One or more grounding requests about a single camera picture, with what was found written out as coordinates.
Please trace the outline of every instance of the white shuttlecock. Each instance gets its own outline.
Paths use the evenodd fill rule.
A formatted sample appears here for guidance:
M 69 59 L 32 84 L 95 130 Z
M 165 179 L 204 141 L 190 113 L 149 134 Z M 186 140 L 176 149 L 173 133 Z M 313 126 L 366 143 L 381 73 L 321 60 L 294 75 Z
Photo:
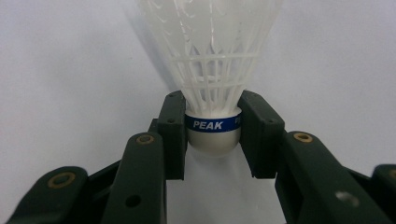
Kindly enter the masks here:
M 142 0 L 187 102 L 190 144 L 221 156 L 239 141 L 237 107 L 282 0 Z

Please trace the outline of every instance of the plastic shuttlecock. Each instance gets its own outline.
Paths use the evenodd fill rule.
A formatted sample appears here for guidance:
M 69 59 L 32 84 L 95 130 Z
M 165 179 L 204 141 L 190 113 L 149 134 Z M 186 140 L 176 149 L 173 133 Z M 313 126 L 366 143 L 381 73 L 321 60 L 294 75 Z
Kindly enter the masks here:
M 282 0 L 142 0 L 187 102 L 190 144 L 212 156 L 239 141 L 237 107 Z

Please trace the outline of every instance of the white background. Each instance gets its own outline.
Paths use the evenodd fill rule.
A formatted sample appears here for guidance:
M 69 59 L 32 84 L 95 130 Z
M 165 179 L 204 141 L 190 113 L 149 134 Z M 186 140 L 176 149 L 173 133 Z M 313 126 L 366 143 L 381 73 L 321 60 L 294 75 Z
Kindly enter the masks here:
M 0 1 L 0 223 L 43 174 L 121 158 L 177 88 L 133 0 Z M 285 0 L 248 89 L 287 130 L 313 133 L 369 175 L 396 162 L 396 2 Z M 169 223 L 284 223 L 273 182 L 240 147 L 189 150 L 168 182 Z

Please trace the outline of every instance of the shuttlecock base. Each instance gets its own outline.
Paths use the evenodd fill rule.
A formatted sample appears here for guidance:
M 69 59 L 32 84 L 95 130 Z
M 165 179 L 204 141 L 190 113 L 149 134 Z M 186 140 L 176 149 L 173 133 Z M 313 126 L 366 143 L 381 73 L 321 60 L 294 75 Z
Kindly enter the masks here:
M 239 142 L 241 109 L 226 118 L 198 118 L 186 111 L 187 135 L 191 146 L 206 156 L 222 157 Z

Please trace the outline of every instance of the blue band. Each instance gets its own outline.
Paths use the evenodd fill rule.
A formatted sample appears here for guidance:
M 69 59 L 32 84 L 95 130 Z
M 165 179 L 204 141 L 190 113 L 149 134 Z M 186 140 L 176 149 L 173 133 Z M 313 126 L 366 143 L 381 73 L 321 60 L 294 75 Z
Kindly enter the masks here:
M 198 119 L 186 115 L 186 126 L 200 133 L 225 133 L 241 127 L 241 114 L 227 119 Z

